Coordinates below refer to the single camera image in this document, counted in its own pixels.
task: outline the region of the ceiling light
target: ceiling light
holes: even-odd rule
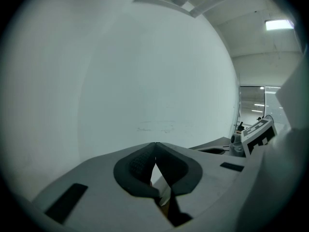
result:
[[[275,29],[293,29],[294,26],[289,20],[272,20],[266,21],[266,30]]]

